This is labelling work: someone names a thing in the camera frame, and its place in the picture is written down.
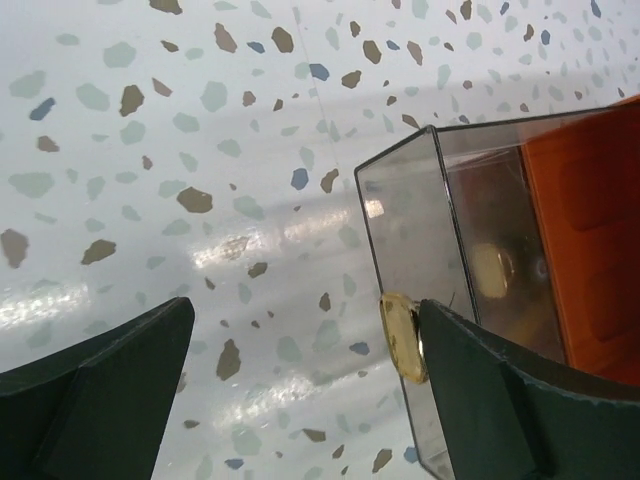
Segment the clear drawer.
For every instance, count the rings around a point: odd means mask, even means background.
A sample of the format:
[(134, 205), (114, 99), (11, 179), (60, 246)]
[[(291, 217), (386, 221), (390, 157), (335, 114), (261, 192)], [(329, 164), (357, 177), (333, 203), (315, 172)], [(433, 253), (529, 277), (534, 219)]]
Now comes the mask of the clear drawer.
[(571, 367), (522, 146), (563, 118), (600, 109), (428, 126), (355, 171), (383, 331), (402, 379), (416, 455), (438, 479), (458, 478), (426, 367), (420, 304), (437, 301)]

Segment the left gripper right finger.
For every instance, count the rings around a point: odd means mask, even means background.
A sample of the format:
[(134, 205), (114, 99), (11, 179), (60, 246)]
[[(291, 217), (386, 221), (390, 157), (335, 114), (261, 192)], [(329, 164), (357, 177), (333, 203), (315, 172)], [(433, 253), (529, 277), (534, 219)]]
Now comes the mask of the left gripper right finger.
[(419, 333), (458, 479), (636, 479), (639, 389), (544, 358), (420, 304)]

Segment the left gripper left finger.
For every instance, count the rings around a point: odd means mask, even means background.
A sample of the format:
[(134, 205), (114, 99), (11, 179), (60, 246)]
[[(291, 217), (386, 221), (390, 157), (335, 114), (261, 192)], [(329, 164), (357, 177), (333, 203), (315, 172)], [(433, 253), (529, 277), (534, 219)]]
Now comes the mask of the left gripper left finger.
[(2, 478), (151, 478), (194, 321), (176, 297), (3, 372)]

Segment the orange drawer box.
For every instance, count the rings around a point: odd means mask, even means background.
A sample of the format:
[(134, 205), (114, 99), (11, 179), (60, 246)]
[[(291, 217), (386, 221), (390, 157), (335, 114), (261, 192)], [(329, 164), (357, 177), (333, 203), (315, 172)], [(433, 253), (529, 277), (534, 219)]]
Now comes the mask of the orange drawer box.
[(571, 367), (639, 383), (639, 99), (524, 142), (527, 180)]

